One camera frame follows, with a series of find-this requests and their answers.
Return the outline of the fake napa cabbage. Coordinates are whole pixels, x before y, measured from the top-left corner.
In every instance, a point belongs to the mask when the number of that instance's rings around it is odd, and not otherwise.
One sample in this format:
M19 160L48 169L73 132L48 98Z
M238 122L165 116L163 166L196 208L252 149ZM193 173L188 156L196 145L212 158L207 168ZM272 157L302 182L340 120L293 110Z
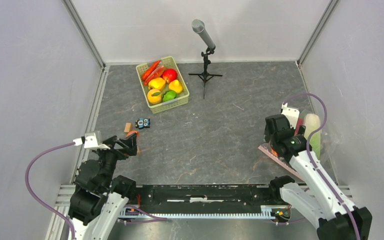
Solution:
M303 119L303 125L305 126L304 137L309 142L316 157L319 159L321 153L321 133L320 131L317 131L311 137L309 136L321 126L320 117L314 113L308 113Z

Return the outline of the clear zip top bag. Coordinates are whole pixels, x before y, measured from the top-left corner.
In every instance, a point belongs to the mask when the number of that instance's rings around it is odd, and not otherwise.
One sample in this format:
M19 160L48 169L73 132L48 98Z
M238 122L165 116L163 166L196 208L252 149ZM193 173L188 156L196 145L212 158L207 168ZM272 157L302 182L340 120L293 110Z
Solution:
M299 114L297 108L290 107L287 108L287 110L293 110L293 113L287 113L286 116L292 118L292 123L296 124L294 128L295 135L298 134L300 126L307 126L308 124L308 126L314 127L315 129L321 126L322 122L319 116L314 113L311 113L308 110L300 111ZM321 151L324 148L321 139L321 132L317 132L312 136L312 138L310 139L310 147L316 153L316 157L321 163L327 160L326 156L321 156ZM260 145L258 149L262 151L266 156L268 156L271 160L273 160L276 164L288 171L289 174L298 178L301 181L304 181L304 179L299 175L299 173L295 169L293 169L290 164L284 160L284 158L278 156L278 154L271 148L268 142L265 142Z

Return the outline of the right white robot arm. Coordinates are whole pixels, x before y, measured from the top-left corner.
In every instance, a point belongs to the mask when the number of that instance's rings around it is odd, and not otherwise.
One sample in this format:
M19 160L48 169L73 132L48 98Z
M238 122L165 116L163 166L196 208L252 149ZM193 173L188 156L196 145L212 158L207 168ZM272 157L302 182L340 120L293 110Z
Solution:
M316 229L320 240L366 240L373 216L366 207L357 207L330 178L307 139L291 127L284 114L265 118L265 141L298 172L312 195L303 191L290 176L269 183L269 199L286 202Z

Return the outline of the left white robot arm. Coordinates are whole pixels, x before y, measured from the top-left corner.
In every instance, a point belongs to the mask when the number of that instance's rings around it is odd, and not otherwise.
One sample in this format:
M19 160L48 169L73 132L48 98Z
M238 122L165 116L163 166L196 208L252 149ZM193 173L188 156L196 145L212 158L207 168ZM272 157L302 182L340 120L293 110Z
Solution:
M98 155L80 164L68 215L77 240L106 240L126 204L137 198L136 182L124 176L113 177L118 161L136 156L136 131L125 138L116 135L102 140L99 131L86 133L76 144Z

